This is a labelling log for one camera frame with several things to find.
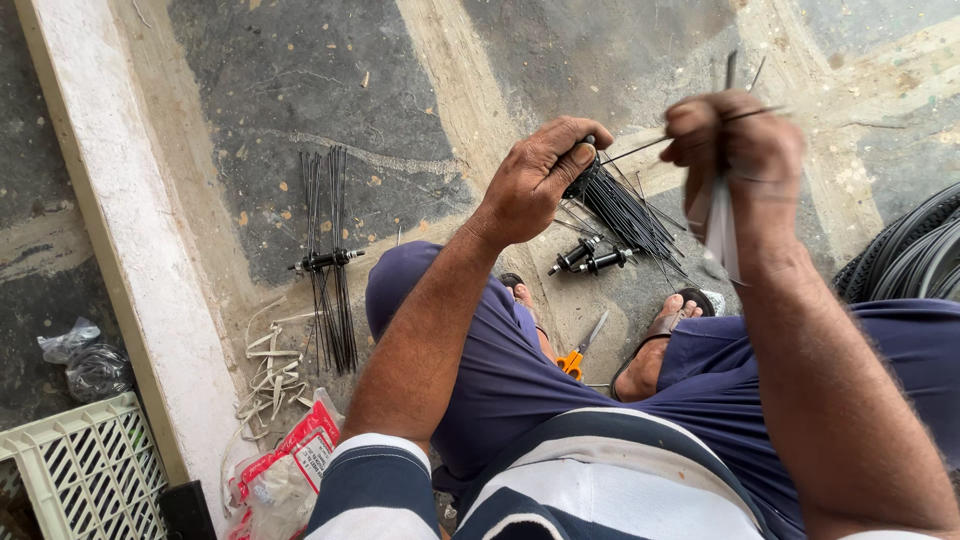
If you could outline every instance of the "fingernail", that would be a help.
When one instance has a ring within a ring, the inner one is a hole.
[[[690,105],[684,103],[683,105],[678,105],[677,107],[674,107],[673,109],[670,110],[670,119],[676,120],[681,116],[686,116],[690,114],[691,112],[693,112],[693,108]]]
[[[573,161],[578,165],[584,166],[593,161],[596,150],[590,144],[581,143],[573,149]]]

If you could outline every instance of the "scissors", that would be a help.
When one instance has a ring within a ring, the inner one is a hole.
[[[597,333],[600,332],[600,328],[603,327],[603,324],[607,322],[607,316],[610,315],[610,310],[604,312],[600,317],[600,320],[597,321],[597,324],[593,325],[593,330],[587,334],[587,337],[580,342],[580,345],[577,345],[573,351],[570,351],[570,354],[567,356],[562,356],[557,358],[557,367],[559,367],[564,373],[570,375],[575,380],[580,380],[584,376],[583,370],[580,369],[580,360],[584,359],[584,351],[589,347],[590,342],[593,341],[593,338],[596,337]]]

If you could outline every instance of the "man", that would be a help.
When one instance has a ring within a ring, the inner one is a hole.
[[[732,90],[666,113],[661,157],[689,167],[687,210],[718,152],[732,168],[744,316],[667,299],[667,322],[614,381],[627,403],[557,369],[515,304],[529,291],[490,276],[593,160],[578,141],[612,143],[597,122],[561,118],[519,142],[442,249],[384,254],[367,290],[379,342],[308,538],[440,537],[430,444],[444,463],[433,485],[458,504],[454,538],[960,538],[944,462],[904,398],[956,468],[960,307],[847,313],[794,235],[803,137],[745,115],[760,109]]]

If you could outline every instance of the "red and white plastic bag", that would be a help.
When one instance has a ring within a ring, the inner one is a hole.
[[[313,400],[275,450],[234,467],[228,540],[290,540],[306,528],[343,425],[326,390]]]

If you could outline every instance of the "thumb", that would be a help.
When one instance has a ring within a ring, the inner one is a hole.
[[[551,196],[556,195],[559,199],[566,187],[576,180],[580,173],[596,160],[596,157],[597,149],[592,144],[588,142],[577,144],[554,163],[550,173],[540,183],[540,189],[545,188]]]

